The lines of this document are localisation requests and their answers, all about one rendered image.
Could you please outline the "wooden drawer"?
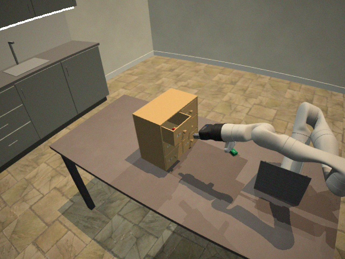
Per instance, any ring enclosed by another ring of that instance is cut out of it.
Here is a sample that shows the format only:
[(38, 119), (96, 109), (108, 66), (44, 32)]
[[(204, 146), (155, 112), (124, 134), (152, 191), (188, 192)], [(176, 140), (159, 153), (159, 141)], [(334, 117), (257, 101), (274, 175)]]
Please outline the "wooden drawer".
[(197, 133), (197, 128), (193, 130), (184, 140), (183, 140), (183, 152), (185, 152), (197, 139), (194, 139), (193, 134)]
[[(172, 130), (172, 128), (175, 128)], [(163, 141), (176, 146), (192, 131), (191, 116), (178, 112), (161, 125)]]
[[(191, 118), (191, 120), (192, 120), (192, 131), (197, 127), (197, 114), (195, 114), (192, 118)], [(191, 131), (191, 132), (192, 132)], [(190, 132), (190, 133), (191, 133)]]
[(165, 157), (166, 168), (168, 169), (182, 154), (181, 142)]
[[(178, 144), (177, 144), (178, 145)], [(176, 146), (177, 146), (176, 145)], [(176, 146), (172, 146), (166, 142), (163, 142), (163, 147), (164, 147), (164, 155), (166, 156), (174, 147)]]
[(197, 112), (197, 99), (193, 100), (186, 107), (181, 109), (181, 112), (193, 116)]

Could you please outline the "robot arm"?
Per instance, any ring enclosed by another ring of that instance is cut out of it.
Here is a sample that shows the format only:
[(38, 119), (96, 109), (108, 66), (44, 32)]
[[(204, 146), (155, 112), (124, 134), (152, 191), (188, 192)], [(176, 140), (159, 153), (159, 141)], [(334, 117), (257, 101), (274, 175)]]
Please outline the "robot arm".
[[(299, 174), (304, 162), (320, 163), (329, 190), (336, 196), (345, 196), (345, 158), (339, 156), (337, 139), (320, 108), (303, 102), (297, 110), (291, 137), (276, 134), (271, 124), (257, 123), (234, 125), (232, 138), (236, 142), (253, 140), (263, 148), (284, 155), (281, 167)], [(314, 148), (309, 146), (310, 141)]]

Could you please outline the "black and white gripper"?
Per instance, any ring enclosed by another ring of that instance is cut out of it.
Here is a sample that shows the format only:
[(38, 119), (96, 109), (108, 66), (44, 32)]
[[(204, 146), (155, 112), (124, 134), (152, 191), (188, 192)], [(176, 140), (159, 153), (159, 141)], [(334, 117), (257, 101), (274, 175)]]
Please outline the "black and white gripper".
[(237, 142), (232, 138), (232, 128), (236, 124), (206, 124), (198, 133), (194, 133), (194, 139), (214, 140), (225, 142), (224, 152), (229, 153)]

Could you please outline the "small brown wooden chest of drawers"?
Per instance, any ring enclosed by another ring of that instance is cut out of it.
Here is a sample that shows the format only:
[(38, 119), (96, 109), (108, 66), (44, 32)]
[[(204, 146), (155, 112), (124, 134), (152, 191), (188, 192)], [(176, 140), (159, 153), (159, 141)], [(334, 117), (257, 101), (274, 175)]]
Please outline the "small brown wooden chest of drawers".
[(181, 109), (194, 99), (197, 99), (195, 114), (197, 114), (198, 133), (198, 96), (194, 94), (170, 88), (132, 114), (141, 158), (167, 171), (182, 156), (168, 169), (166, 168), (165, 157), (168, 154), (164, 155), (161, 125), (176, 113), (181, 112)]

